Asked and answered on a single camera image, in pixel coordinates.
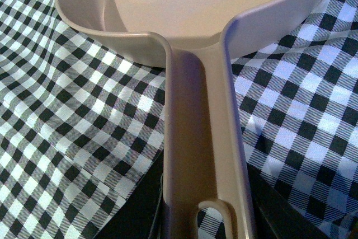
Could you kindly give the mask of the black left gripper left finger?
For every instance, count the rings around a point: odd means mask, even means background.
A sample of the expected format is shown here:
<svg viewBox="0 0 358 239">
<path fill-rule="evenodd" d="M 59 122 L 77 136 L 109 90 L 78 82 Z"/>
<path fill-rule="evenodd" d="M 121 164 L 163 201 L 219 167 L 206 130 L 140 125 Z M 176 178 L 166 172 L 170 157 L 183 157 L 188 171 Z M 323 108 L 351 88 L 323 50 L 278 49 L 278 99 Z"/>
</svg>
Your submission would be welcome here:
<svg viewBox="0 0 358 239">
<path fill-rule="evenodd" d="M 163 153 L 159 153 L 139 185 L 98 238 L 160 238 L 163 195 Z"/>
</svg>

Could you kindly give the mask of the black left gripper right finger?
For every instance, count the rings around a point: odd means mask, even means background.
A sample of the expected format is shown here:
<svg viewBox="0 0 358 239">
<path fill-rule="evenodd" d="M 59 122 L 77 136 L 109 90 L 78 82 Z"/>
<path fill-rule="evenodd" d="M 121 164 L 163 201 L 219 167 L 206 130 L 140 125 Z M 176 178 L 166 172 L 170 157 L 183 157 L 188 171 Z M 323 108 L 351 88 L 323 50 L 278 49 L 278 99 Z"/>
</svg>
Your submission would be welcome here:
<svg viewBox="0 0 358 239">
<path fill-rule="evenodd" d="M 258 238 L 327 238 L 247 165 Z"/>
</svg>

